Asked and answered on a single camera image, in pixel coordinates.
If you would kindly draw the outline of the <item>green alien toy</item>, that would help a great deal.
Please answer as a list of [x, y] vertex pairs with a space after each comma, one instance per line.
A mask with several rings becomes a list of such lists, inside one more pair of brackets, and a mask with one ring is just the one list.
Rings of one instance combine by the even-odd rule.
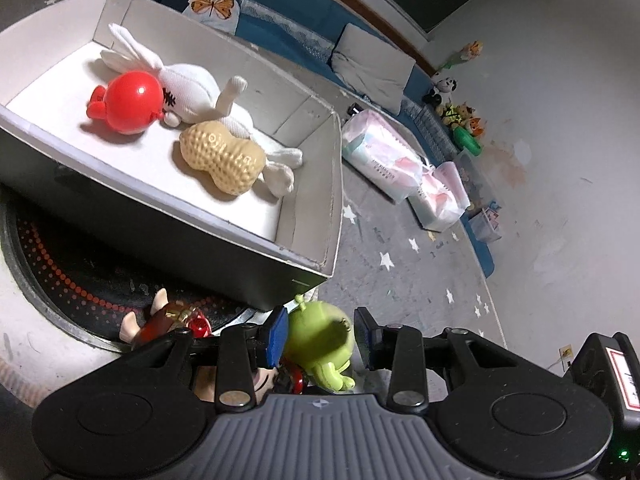
[[326, 391], [355, 388], [355, 379], [344, 374], [354, 353], [352, 321], [334, 304], [306, 301], [302, 295], [296, 295], [294, 301], [296, 307], [288, 312], [288, 339], [282, 356]]

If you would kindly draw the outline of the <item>black-haired doll figure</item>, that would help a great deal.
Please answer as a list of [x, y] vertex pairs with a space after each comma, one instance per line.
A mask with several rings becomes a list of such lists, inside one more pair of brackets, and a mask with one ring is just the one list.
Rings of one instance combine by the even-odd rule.
[[[172, 330], [190, 330], [195, 340], [194, 352], [202, 362], [195, 362], [194, 393], [203, 401], [215, 400], [216, 366], [219, 356], [219, 336], [203, 310], [194, 304], [170, 301], [165, 289], [159, 290], [152, 302], [151, 316], [143, 325], [129, 312], [120, 322], [119, 338], [131, 348], [138, 348], [160, 338]], [[258, 368], [254, 375], [257, 402], [268, 393], [302, 393], [305, 377], [302, 369], [281, 356], [277, 367]]]

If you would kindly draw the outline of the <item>beige peanut toy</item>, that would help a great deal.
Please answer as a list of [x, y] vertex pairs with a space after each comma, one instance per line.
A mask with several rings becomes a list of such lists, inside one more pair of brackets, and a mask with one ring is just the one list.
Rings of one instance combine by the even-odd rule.
[[231, 196], [246, 193], [267, 161], [257, 143], [234, 136], [222, 122], [200, 122], [184, 129], [179, 148], [190, 168], [209, 174], [216, 188]]

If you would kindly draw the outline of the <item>white plush rabbit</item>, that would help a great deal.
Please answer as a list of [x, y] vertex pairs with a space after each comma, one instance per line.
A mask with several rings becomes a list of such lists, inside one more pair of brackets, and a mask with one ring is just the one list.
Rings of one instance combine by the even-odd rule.
[[[176, 128], [185, 124], [189, 128], [200, 122], [222, 122], [234, 136], [258, 144], [253, 136], [252, 116], [235, 104], [247, 88], [243, 77], [233, 76], [219, 87], [206, 68], [188, 63], [167, 65], [155, 52], [135, 40], [126, 27], [112, 23], [108, 29], [114, 38], [114, 48], [101, 52], [102, 61], [117, 73], [141, 70], [160, 81], [166, 126]], [[292, 193], [294, 171], [304, 163], [303, 152], [299, 148], [277, 148], [272, 152], [262, 149], [267, 161], [257, 180], [263, 180], [274, 197]]]

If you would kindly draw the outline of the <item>red round toy figure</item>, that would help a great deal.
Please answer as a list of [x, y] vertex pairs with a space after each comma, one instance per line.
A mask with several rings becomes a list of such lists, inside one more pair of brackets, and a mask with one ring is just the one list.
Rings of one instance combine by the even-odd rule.
[[164, 90], [160, 81], [141, 70], [130, 70], [97, 86], [87, 104], [86, 113], [111, 130], [133, 136], [145, 132], [164, 118]]

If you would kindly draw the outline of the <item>pink tissue pack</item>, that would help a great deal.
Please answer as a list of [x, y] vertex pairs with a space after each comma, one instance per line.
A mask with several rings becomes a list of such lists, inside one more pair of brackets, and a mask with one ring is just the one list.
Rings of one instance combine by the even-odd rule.
[[443, 162], [437, 167], [425, 167], [421, 183], [408, 197], [420, 226], [424, 230], [444, 232], [458, 222], [471, 205], [457, 166]]
[[392, 202], [423, 196], [424, 161], [378, 112], [363, 110], [345, 122], [342, 155]]

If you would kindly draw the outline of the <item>round black turntable mat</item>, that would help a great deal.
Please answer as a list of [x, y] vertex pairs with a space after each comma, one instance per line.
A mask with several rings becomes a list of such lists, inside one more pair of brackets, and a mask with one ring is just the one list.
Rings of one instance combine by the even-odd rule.
[[1, 197], [1, 255], [34, 308], [55, 327], [94, 348], [123, 352], [120, 323], [151, 317], [152, 300], [193, 304], [215, 331], [255, 314], [247, 304], [163, 268], [137, 249], [66, 223], [9, 194]]

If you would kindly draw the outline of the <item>grey cardboard box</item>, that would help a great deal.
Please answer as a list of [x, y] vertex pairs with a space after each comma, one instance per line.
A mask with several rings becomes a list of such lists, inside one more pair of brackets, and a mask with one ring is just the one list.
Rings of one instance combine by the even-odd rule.
[[[239, 103], [266, 148], [299, 148], [282, 200], [265, 185], [230, 200], [179, 154], [179, 133], [132, 139], [90, 122], [88, 99], [119, 24], [167, 63], [246, 78]], [[140, 250], [149, 262], [267, 310], [333, 275], [343, 203], [340, 120], [256, 50], [152, 0], [63, 0], [1, 34], [1, 181]]]

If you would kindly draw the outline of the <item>grey cushion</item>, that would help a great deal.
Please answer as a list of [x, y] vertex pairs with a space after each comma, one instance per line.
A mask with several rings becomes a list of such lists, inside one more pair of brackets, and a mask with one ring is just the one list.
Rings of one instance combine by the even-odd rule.
[[347, 24], [330, 64], [346, 87], [398, 115], [416, 61], [364, 29]]

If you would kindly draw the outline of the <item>toy pile by wall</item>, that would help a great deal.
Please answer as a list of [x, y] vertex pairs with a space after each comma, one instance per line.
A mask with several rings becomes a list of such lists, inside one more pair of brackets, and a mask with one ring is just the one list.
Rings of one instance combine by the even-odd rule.
[[454, 145], [474, 156], [482, 152], [482, 146], [478, 142], [478, 137], [484, 133], [482, 118], [469, 104], [454, 102], [458, 82], [451, 76], [442, 77], [442, 72], [475, 60], [482, 54], [483, 48], [484, 44], [475, 40], [450, 53], [436, 68], [436, 81], [432, 88], [422, 96], [422, 102], [430, 106], [449, 129]]

